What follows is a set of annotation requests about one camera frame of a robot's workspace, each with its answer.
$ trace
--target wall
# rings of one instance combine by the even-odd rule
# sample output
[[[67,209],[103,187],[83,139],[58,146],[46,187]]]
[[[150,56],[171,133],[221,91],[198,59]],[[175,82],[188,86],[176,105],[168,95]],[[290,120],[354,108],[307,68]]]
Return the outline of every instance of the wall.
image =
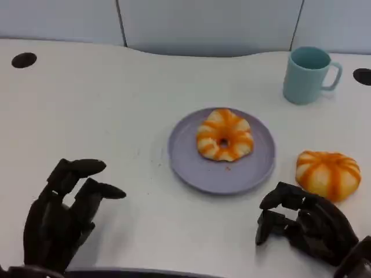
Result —
[[[240,56],[289,50],[301,0],[119,0],[128,47]]]
[[[371,54],[370,0],[305,0],[293,48]]]
[[[0,37],[123,45],[114,0],[0,0]]]
[[[0,38],[126,39],[134,49],[191,56],[304,45],[371,54],[370,10],[370,0],[0,0]]]

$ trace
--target hole in table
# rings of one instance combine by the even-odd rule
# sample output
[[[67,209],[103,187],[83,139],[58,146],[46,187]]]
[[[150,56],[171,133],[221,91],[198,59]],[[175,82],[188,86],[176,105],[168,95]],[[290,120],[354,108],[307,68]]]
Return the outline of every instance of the hole in table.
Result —
[[[371,86],[371,69],[358,68],[353,72],[353,77],[359,83],[366,86]]]
[[[37,56],[31,52],[18,54],[12,60],[12,66],[15,68],[27,68],[36,62]]]

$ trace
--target pastry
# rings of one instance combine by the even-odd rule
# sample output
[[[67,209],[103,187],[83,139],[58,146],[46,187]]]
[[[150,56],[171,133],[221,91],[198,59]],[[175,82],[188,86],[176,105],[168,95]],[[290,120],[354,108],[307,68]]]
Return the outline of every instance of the pastry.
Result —
[[[353,158],[341,153],[304,151],[297,158],[296,181],[305,190],[338,202],[357,190],[361,171]]]
[[[208,159],[235,161],[253,150],[250,125],[229,109],[214,110],[197,132],[199,153]]]

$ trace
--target table surface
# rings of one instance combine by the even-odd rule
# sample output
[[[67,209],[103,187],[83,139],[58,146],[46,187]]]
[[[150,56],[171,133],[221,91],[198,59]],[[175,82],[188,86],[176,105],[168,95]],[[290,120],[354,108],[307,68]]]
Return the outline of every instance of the table surface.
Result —
[[[13,68],[12,58],[23,52],[35,53],[37,62]],[[331,267],[285,239],[255,248],[259,204],[278,181],[295,183],[301,151],[339,151],[362,170],[358,191],[339,207],[360,238],[371,234],[371,91],[352,77],[353,70],[370,68],[371,57],[332,54],[344,67],[340,84],[333,97],[306,106],[282,96],[287,57],[170,57],[107,45],[0,40],[0,264],[22,264],[28,209],[59,159],[96,158],[108,165],[96,178],[128,196],[102,203],[97,228],[71,266],[331,277]],[[271,130],[277,165],[264,185],[242,196],[215,197],[175,177],[169,134],[205,107],[246,111]]]

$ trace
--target light blue mug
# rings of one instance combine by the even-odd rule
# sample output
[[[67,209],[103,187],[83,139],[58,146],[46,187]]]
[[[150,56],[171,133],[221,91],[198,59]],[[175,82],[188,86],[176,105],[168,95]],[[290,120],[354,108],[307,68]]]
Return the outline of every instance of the light blue mug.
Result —
[[[330,66],[337,67],[335,81],[330,86],[323,86],[323,80]],[[332,91],[339,83],[343,68],[332,62],[330,56],[316,47],[300,47],[290,53],[283,95],[291,103],[312,103],[321,95],[321,91]]]

